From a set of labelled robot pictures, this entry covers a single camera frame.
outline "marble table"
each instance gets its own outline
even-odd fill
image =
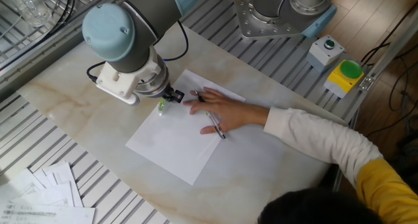
[[[190,49],[183,58],[167,64],[171,82],[189,69],[245,97],[247,103],[300,108],[345,124],[186,31]],[[163,58],[183,52],[180,28],[174,25],[155,48]],[[86,69],[100,61],[83,42],[18,93],[175,224],[255,223],[268,201],[317,185],[329,167],[263,133],[261,127],[249,125],[228,133],[195,184],[189,185],[125,147],[158,99],[141,97],[139,106],[132,107],[97,89]]]

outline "white sleeve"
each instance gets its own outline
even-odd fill
[[[360,168],[383,158],[365,136],[303,110],[271,108],[264,131],[306,155],[338,164],[354,188]]]

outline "green button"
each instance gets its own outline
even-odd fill
[[[358,78],[363,73],[360,65],[355,61],[343,61],[340,66],[341,72],[348,78]]]
[[[325,46],[326,49],[331,50],[335,47],[335,42],[332,41],[332,40],[326,40],[325,43],[324,43],[324,46]]]

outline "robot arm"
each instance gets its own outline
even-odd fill
[[[153,44],[195,1],[125,0],[91,9],[83,37],[106,61],[97,87],[127,104],[137,104],[137,94],[179,103],[184,94],[171,88],[167,66]]]

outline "person's right hand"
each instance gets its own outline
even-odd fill
[[[191,106],[190,114],[194,114],[198,110],[207,110],[221,116],[222,121],[219,127],[224,132],[249,123],[262,126],[266,124],[269,109],[230,99],[214,89],[203,88],[203,90],[205,91],[200,92],[199,95],[205,103],[201,103],[199,100],[183,103],[186,106]],[[201,134],[208,133],[216,133],[215,127],[207,126],[201,130]]]

